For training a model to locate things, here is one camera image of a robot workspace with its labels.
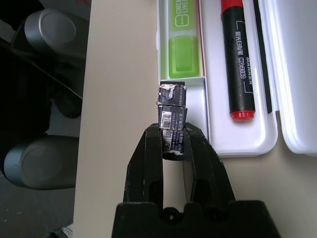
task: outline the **red marker cap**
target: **red marker cap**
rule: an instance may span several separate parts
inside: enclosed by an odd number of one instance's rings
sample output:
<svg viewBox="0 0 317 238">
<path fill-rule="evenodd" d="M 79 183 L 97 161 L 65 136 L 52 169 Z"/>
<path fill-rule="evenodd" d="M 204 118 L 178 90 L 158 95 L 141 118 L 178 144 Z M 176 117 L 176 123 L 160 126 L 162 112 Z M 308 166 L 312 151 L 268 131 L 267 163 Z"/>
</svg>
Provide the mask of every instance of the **red marker cap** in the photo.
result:
<svg viewBox="0 0 317 238">
<path fill-rule="evenodd" d="M 233 112 L 231 113 L 232 119 L 234 121 L 247 121 L 254 118 L 253 111 L 240 111 L 240 112 Z"/>
<path fill-rule="evenodd" d="M 224 11 L 233 6 L 243 7 L 242 0 L 221 0 L 221 15 Z"/>
</svg>

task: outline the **eraser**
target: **eraser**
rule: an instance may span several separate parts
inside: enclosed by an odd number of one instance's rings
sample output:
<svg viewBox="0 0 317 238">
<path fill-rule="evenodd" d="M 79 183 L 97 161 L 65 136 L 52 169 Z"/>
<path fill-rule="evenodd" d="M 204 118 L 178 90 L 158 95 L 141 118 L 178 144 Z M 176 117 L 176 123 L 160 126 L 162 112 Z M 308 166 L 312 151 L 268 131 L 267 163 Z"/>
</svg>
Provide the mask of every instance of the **eraser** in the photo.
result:
<svg viewBox="0 0 317 238">
<path fill-rule="evenodd" d="M 161 131 L 163 152 L 181 155 L 183 153 L 184 132 L 179 130 Z"/>
<path fill-rule="evenodd" d="M 161 84 L 157 105 L 186 107 L 186 86 L 170 82 Z"/>
<path fill-rule="evenodd" d="M 187 108 L 159 106 L 158 127 L 167 130 L 183 131 L 187 116 Z"/>
</svg>

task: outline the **green highlighter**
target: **green highlighter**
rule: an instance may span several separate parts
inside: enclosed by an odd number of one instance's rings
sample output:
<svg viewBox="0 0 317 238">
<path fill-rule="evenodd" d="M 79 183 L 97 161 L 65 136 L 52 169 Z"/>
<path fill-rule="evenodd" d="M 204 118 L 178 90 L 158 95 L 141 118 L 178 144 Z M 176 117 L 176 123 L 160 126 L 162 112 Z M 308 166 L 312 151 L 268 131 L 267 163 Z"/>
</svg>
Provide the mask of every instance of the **green highlighter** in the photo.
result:
<svg viewBox="0 0 317 238">
<path fill-rule="evenodd" d="M 170 0 L 168 67 L 170 78 L 200 74 L 199 25 L 196 0 Z"/>
</svg>

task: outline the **black marker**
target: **black marker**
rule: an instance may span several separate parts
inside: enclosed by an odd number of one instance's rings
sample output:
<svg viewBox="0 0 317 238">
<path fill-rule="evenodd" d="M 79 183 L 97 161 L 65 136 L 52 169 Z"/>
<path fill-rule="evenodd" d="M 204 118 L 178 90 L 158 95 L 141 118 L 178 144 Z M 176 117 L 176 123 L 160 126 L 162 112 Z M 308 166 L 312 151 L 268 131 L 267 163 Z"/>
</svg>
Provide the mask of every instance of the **black marker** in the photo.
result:
<svg viewBox="0 0 317 238">
<path fill-rule="evenodd" d="M 242 0 L 222 0 L 221 18 L 230 114 L 235 121 L 250 120 L 256 108 Z"/>
</svg>

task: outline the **gray chair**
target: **gray chair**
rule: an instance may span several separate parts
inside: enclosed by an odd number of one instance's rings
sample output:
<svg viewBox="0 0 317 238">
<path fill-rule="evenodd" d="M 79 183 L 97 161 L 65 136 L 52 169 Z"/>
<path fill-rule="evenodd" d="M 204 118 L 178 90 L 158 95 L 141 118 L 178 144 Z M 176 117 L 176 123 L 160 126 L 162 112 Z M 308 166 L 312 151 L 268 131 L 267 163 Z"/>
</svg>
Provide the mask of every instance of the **gray chair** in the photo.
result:
<svg viewBox="0 0 317 238">
<path fill-rule="evenodd" d="M 44 135 L 14 146 L 4 160 L 13 184 L 37 190 L 75 187 L 79 138 Z"/>
</svg>

